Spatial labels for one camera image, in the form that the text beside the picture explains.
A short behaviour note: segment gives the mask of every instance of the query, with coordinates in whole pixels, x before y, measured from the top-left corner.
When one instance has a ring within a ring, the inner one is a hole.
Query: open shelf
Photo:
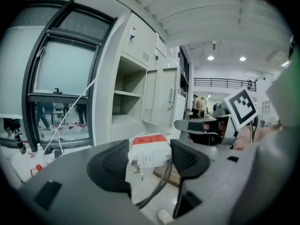
[[[112,129],[131,127],[142,124],[140,119],[132,117],[128,114],[112,115]]]
[[[146,71],[121,56],[112,103],[112,129],[142,124],[141,113]]]
[[[142,96],[144,92],[145,77],[146,71],[143,70],[142,67],[121,57],[114,90],[139,94]]]
[[[137,94],[137,93],[132,93],[132,92],[124,92],[124,91],[119,91],[119,90],[115,90],[114,94],[118,94],[118,95],[125,95],[125,96],[133,96],[133,97],[138,97],[140,98],[141,95]]]

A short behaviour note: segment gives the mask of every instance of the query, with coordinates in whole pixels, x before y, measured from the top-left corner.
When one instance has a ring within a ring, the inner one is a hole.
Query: window glass
[[[87,87],[95,47],[73,40],[47,43],[37,68],[34,91],[81,95]]]
[[[59,28],[80,32],[102,40],[109,28],[109,23],[81,12],[72,11]]]
[[[41,143],[50,141],[54,130],[69,111],[71,105],[68,103],[35,103],[38,140]],[[59,133],[62,143],[88,139],[87,105],[75,105],[59,128]],[[58,143],[57,135],[52,142]]]
[[[27,139],[22,119],[0,118],[0,138],[14,140],[17,133],[23,141]]]
[[[58,7],[25,8],[19,12],[9,27],[45,26],[58,10]]]
[[[22,118],[23,78],[31,50],[42,28],[12,28],[0,41],[0,114]]]

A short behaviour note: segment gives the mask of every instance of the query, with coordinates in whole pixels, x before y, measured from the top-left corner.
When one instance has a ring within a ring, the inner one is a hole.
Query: white bottle
[[[30,155],[30,158],[33,158],[33,152],[27,141],[25,142],[25,148],[26,148],[27,153]]]
[[[43,152],[43,147],[40,143],[37,144],[37,150]]]

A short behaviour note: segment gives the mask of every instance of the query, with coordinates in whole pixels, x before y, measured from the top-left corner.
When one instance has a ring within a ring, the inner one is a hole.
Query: wooden board
[[[153,170],[153,174],[155,176],[161,178],[165,169],[166,169],[166,166],[157,167]],[[179,188],[179,186],[180,186],[180,176],[179,176],[175,166],[172,167],[172,172],[171,172],[171,176],[170,176],[168,183],[177,188]]]

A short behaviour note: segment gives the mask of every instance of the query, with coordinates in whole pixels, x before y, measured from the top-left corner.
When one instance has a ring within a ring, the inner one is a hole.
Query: shelf
[[[123,92],[123,91],[119,91],[119,90],[115,90],[113,93],[118,94],[118,95],[132,96],[132,97],[138,97],[138,98],[141,97],[141,95],[137,94],[137,93]]]
[[[125,128],[142,124],[142,121],[128,114],[112,116],[112,129]]]

